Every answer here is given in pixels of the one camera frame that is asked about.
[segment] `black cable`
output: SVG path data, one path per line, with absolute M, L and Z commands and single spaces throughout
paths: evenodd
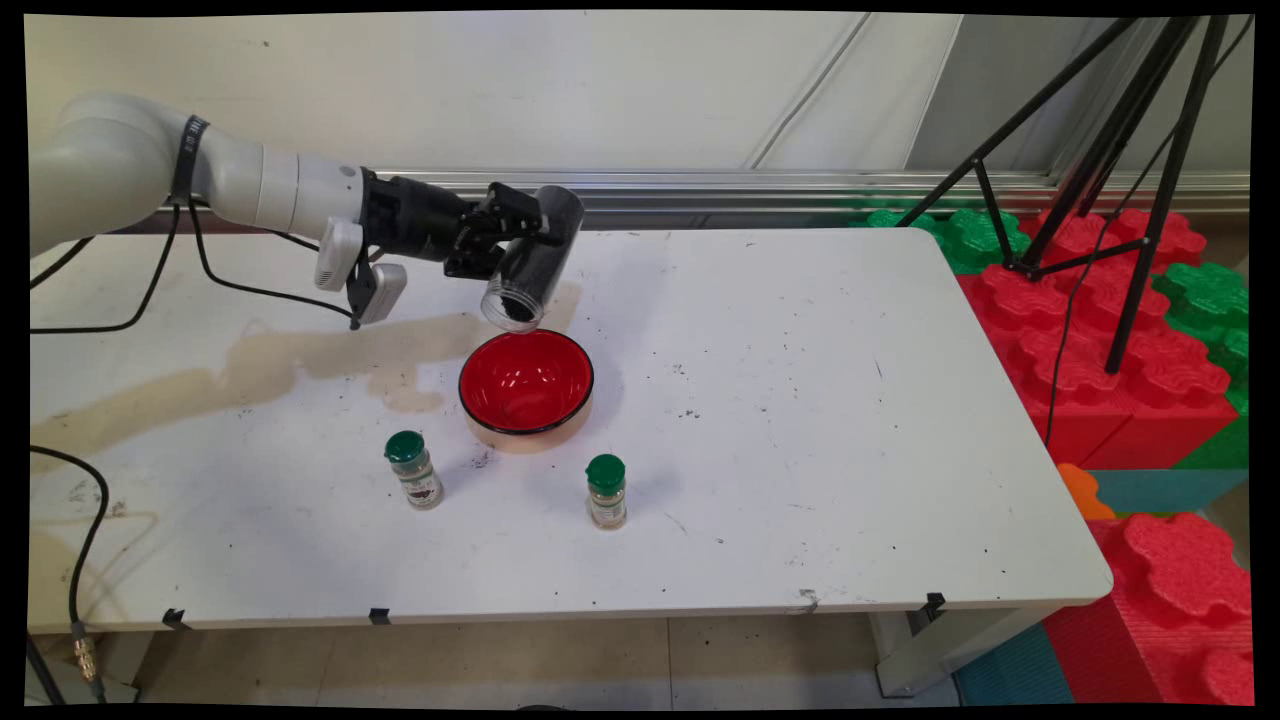
M 292 242 L 293 245 L 301 245 L 302 247 L 306 247 L 307 250 L 310 250 L 312 252 L 320 252 L 320 246 L 319 245 L 314 245 L 311 242 L 307 242 L 307 241 L 302 240 L 301 237 L 293 237 L 292 234 L 289 234 L 287 232 L 280 232 L 280 231 L 266 231 L 266 232 L 269 232 L 269 233 L 271 233 L 274 236 L 283 237 L 284 240 Z
M 1212 70 L 1213 73 L 1216 73 L 1219 68 L 1222 67 L 1222 63 L 1225 63 L 1226 59 L 1231 55 L 1231 53 L 1235 50 L 1235 46 L 1239 45 L 1242 40 L 1244 40 L 1244 33 L 1249 32 L 1249 27 L 1252 24 L 1253 24 L 1253 15 L 1251 14 L 1248 19 L 1244 20 L 1244 26 L 1240 28 L 1240 32 L 1235 35 L 1235 40 L 1233 40 L 1231 44 L 1228 45 L 1226 51 L 1224 51 L 1222 55 L 1217 59 L 1217 63 L 1213 65 Z M 1088 277 L 1089 269 L 1093 268 L 1093 261 L 1097 260 L 1098 258 L 1098 250 L 1102 247 L 1102 240 L 1107 233 L 1107 228 L 1110 228 L 1111 223 L 1120 217 L 1120 213 L 1124 211 L 1124 208 L 1125 205 L 1129 204 L 1129 200 L 1133 197 L 1133 193 L 1138 191 L 1138 186 L 1140 186 L 1142 181 L 1147 178 L 1147 173 L 1151 172 L 1151 168 L 1156 165 L 1156 160 L 1158 160 L 1160 156 L 1165 152 L 1165 149 L 1169 147 L 1169 142 L 1174 140 L 1174 133 L 1178 132 L 1178 127 L 1179 123 L 1174 123 L 1174 127 L 1169 131 L 1169 135 L 1166 135 L 1165 140 L 1160 143 L 1160 147 L 1156 147 L 1156 151 L 1151 155 L 1151 160 L 1147 160 L 1147 167 L 1142 169 L 1142 173 L 1138 176 L 1138 179 L 1134 181 L 1133 187 L 1129 188 L 1129 192 L 1125 193 L 1124 199 L 1121 199 L 1120 202 L 1115 206 L 1115 209 L 1111 210 L 1111 214 L 1107 215 L 1107 220 L 1102 224 L 1102 229 L 1098 231 L 1098 240 L 1093 243 L 1093 251 L 1089 252 L 1089 260 L 1084 264 L 1084 270 L 1080 273 L 1080 278 L 1075 281 L 1075 287 L 1071 288 L 1071 295 L 1069 295 L 1066 299 L 1066 318 L 1062 322 L 1062 342 L 1059 343 L 1057 346 L 1057 357 L 1053 360 L 1053 382 L 1052 384 L 1050 384 L 1048 421 L 1044 425 L 1046 450 L 1048 448 L 1048 441 L 1053 434 L 1053 407 L 1057 402 L 1057 373 L 1062 365 L 1062 354 L 1066 351 L 1068 333 L 1070 333 L 1071 331 L 1071 307 L 1075 305 L 1075 293 L 1079 292 L 1080 286 L 1084 284 L 1084 278 Z
M 192 202 L 196 204 L 196 208 L 209 208 L 209 202 L 205 202 L 204 200 L 195 200 L 193 199 Z M 319 252 L 320 251 L 320 246 L 319 245 L 316 245 L 314 242 L 307 242 L 307 241 L 302 240 L 301 237 L 289 234 L 287 232 L 273 231 L 270 228 L 262 228 L 262 229 L 265 229 L 266 232 L 269 232 L 269 233 L 271 233 L 271 234 L 274 234 L 276 237 L 283 237 L 284 240 L 292 242 L 293 245 L 298 245 L 301 247 L 306 247 L 307 250 L 310 250 L 312 252 Z
M 63 698 L 63 691 L 58 689 L 58 683 L 49 673 L 49 666 L 45 665 L 45 659 L 40 655 L 40 648 L 36 647 L 36 641 L 31 638 L 29 632 L 27 633 L 27 661 L 31 662 L 31 669 L 36 671 L 40 687 L 45 688 L 45 696 L 49 697 L 49 702 L 52 705 L 67 705 L 67 700 Z
M 96 328 L 31 328 L 31 334 L 76 334 L 76 333 L 113 333 L 116 331 L 124 331 L 132 328 L 137 324 L 138 319 L 142 318 L 142 313 L 146 311 L 147 304 L 151 302 L 151 295 L 156 290 L 156 283 L 160 282 L 160 273 L 164 272 L 164 264 L 169 259 L 169 250 L 173 247 L 174 234 L 178 232 L 178 219 L 182 217 L 182 208 L 173 206 L 173 224 L 169 225 L 169 238 L 165 240 L 164 250 L 160 252 L 160 261 L 156 263 L 156 272 L 151 275 L 151 284 L 147 286 L 146 295 L 142 296 L 142 304 L 138 305 L 137 313 L 133 314 L 127 322 L 118 325 L 104 325 Z
M 84 643 L 86 647 L 88 648 L 87 651 L 88 656 L 92 657 L 92 641 L 88 638 L 88 632 L 84 629 L 84 624 L 81 623 L 79 610 L 77 607 L 77 600 L 79 597 L 79 577 L 81 573 L 84 570 L 84 560 L 88 557 L 88 550 L 90 547 L 93 546 L 93 538 L 97 537 L 97 528 L 102 524 L 102 518 L 106 516 L 106 506 L 110 502 L 111 495 L 106 487 L 106 478 L 102 477 L 102 473 L 99 473 L 97 468 L 90 465 L 88 462 L 81 460 L 79 457 L 76 457 L 74 455 L 68 455 L 59 450 L 50 450 L 47 447 L 41 447 L 38 445 L 32 445 L 31 452 L 35 452 L 37 455 L 47 455 L 49 457 L 56 457 L 63 462 L 70 462 L 72 465 L 76 465 L 81 470 L 84 470 L 86 473 L 92 475 L 95 480 L 97 480 L 97 489 L 99 489 L 97 515 L 93 516 L 93 523 L 90 524 L 88 532 L 84 533 L 84 542 L 81 544 L 79 557 L 76 559 L 76 566 L 72 569 L 72 584 L 70 588 L 68 589 L 68 596 L 67 596 L 67 614 L 70 616 L 72 620 L 72 638 L 74 638 L 77 643 L 76 653 L 77 656 L 81 653 L 79 646 L 81 643 Z M 92 661 L 90 661 L 88 665 L 86 665 L 84 660 L 81 659 L 81 669 L 83 670 L 86 666 L 92 667 L 93 666 Z M 93 696 L 97 698 L 97 702 L 101 705 L 106 705 L 106 689 L 102 687 L 102 676 L 100 674 L 95 674 L 91 679 L 88 679 L 88 687 L 90 692 L 92 692 Z
M 37 287 L 40 287 L 40 283 L 47 281 L 58 270 L 61 270 L 63 265 L 65 265 L 67 263 L 70 263 L 72 258 L 79 255 L 79 251 L 84 250 L 84 246 L 88 245 L 88 241 L 93 240 L 95 237 L 97 237 L 97 236 L 92 236 L 91 234 L 91 236 L 88 236 L 86 238 L 81 238 L 81 240 L 76 241 L 76 245 L 73 245 L 72 249 L 67 251 L 67 255 L 63 255 L 52 265 L 45 268 L 45 272 L 42 272 L 38 275 L 31 278 L 31 287 L 28 287 L 27 290 L 28 291 L 36 290 Z
M 81 460 L 79 457 L 76 457 L 74 455 L 68 455 L 59 450 L 50 450 L 47 447 L 41 447 L 38 445 L 32 445 L 31 451 L 37 455 L 47 455 L 50 457 L 56 457 L 63 462 L 70 462 L 72 465 L 76 465 L 81 470 L 84 470 L 86 473 L 92 475 L 95 480 L 97 480 L 97 488 L 101 493 L 101 497 L 99 498 L 97 502 L 97 515 L 93 518 L 93 524 L 88 527 L 88 533 L 84 536 L 84 543 L 81 546 L 79 557 L 76 559 L 76 568 L 72 569 L 70 597 L 68 598 L 67 602 L 67 611 L 70 615 L 73 624 L 79 623 L 79 611 L 76 609 L 76 596 L 77 592 L 79 591 L 81 570 L 84 569 L 84 559 L 88 557 L 88 547 L 93 544 L 93 536 L 97 534 L 97 527 L 102 524 L 102 516 L 106 515 L 106 506 L 109 501 L 106 479 L 102 478 L 102 473 L 99 473 L 96 468 Z
M 255 295 L 265 295 L 268 297 L 279 297 L 280 300 L 293 300 L 293 301 L 297 301 L 297 302 L 306 302 L 307 305 L 315 305 L 316 307 L 326 307 L 329 310 L 333 310 L 334 313 L 338 313 L 340 315 L 346 315 L 347 318 L 351 318 L 352 329 L 356 329 L 356 328 L 360 327 L 360 320 L 357 320 L 351 314 L 349 310 L 343 310 L 342 307 L 338 307 L 337 305 L 329 305 L 328 302 L 321 302 L 319 300 L 311 300 L 310 297 L 300 297 L 297 295 L 288 295 L 288 293 L 284 293 L 284 292 L 275 292 L 274 290 L 261 290 L 261 288 L 256 288 L 256 287 L 248 287 L 248 286 L 244 286 L 244 284 L 238 284 L 238 283 L 233 283 L 233 282 L 229 282 L 229 281 L 224 281 L 223 278 L 219 278 L 218 275 L 215 275 L 214 270 L 209 266 L 209 256 L 205 254 L 205 237 L 200 232 L 200 218 L 196 214 L 196 204 L 188 201 L 187 202 L 187 210 L 191 214 L 191 225 L 192 225 L 192 229 L 196 233 L 196 250 L 200 251 L 200 264 L 205 268 L 205 274 L 209 275 L 209 279 L 214 281 L 215 283 L 218 283 L 218 284 L 220 284 L 223 287 L 229 287 L 232 290 L 242 290 L 244 292 L 252 292 Z

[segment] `jar label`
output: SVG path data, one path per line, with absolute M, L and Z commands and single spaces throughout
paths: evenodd
M 626 514 L 626 505 L 622 502 L 614 502 L 613 505 L 600 505 L 591 501 L 591 515 L 595 515 L 595 520 L 600 524 L 609 524 L 614 520 L 622 519 Z
M 412 480 L 401 480 L 404 495 L 413 505 L 430 505 L 440 492 L 440 482 L 435 478 L 433 468 L 428 466 L 426 474 Z

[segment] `teal foam block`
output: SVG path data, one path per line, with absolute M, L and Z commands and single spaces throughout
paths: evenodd
M 1098 500 L 1116 512 L 1194 512 L 1249 477 L 1228 470 L 1089 470 Z
M 964 705 L 1075 702 L 1041 623 L 957 670 L 956 683 Z

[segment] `red foam block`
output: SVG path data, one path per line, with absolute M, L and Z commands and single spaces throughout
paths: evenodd
M 998 265 L 965 277 L 960 287 L 1043 437 L 1066 296 L 1052 283 L 1032 283 Z M 1055 462 L 1083 462 L 1129 419 L 1119 378 L 1103 372 L 1101 346 L 1087 333 L 1068 338 L 1048 448 Z
M 1130 418 L 1082 468 L 1172 468 L 1239 415 L 1224 396 L 1231 378 L 1208 361 L 1204 343 L 1167 327 L 1129 340 L 1120 375 Z
M 1076 702 L 1253 705 L 1249 574 L 1198 515 L 1091 520 L 1115 587 L 1044 630 Z
M 1134 259 L 1108 258 L 1096 263 L 1084 278 L 1084 284 L 1075 295 L 1075 307 L 1071 310 L 1071 329 L 1092 333 L 1110 347 L 1120 325 L 1120 313 L 1124 310 L 1125 296 L 1129 295 L 1129 282 L 1133 278 Z M 1080 273 L 1066 270 L 1050 275 L 1065 296 L 1069 296 Z M 1165 328 L 1165 313 L 1169 311 L 1169 297 L 1151 288 L 1151 278 L 1138 301 L 1138 315 L 1134 318 L 1133 332 L 1158 331 Z
M 1048 210 L 1042 210 L 1039 215 L 1024 219 L 1019 229 L 1034 238 L 1047 217 Z M 1149 219 L 1151 213 L 1144 210 L 1125 210 L 1107 228 L 1101 249 L 1106 250 L 1107 247 L 1143 237 L 1147 232 L 1147 222 Z M 1075 213 L 1069 214 L 1053 234 L 1053 241 L 1046 249 L 1041 265 L 1052 265 L 1053 263 L 1061 263 L 1091 252 L 1093 243 L 1098 241 L 1098 232 L 1102 229 L 1103 223 L 1106 223 L 1106 218 L 1097 213 L 1089 213 L 1083 218 Z M 1170 213 L 1161 231 L 1160 246 L 1156 249 L 1152 272 L 1164 273 L 1172 263 L 1199 266 L 1204 243 L 1204 236 L 1192 231 L 1190 223 L 1188 223 L 1184 215 Z M 1137 258 L 1137 255 L 1138 251 L 1134 250 L 1121 258 L 1107 259 L 1106 261 L 1128 261 L 1129 270 L 1132 272 L 1133 258 Z
M 1107 232 L 1115 233 L 1120 242 L 1129 242 L 1146 234 L 1149 220 L 1151 213 L 1129 209 L 1120 213 L 1120 217 L 1111 223 L 1111 228 Z M 1156 249 L 1156 261 L 1152 264 L 1151 270 L 1153 273 L 1164 273 L 1174 263 L 1185 263 L 1198 268 L 1204 245 L 1204 236 L 1193 231 L 1184 215 L 1170 213 L 1165 218 L 1165 227 L 1160 234 L 1160 246 Z

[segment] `brass connector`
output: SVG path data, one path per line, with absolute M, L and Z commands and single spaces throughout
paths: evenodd
M 97 679 L 97 664 L 93 661 L 93 638 L 84 635 L 76 641 L 76 661 L 81 666 L 81 676 L 86 683 Z

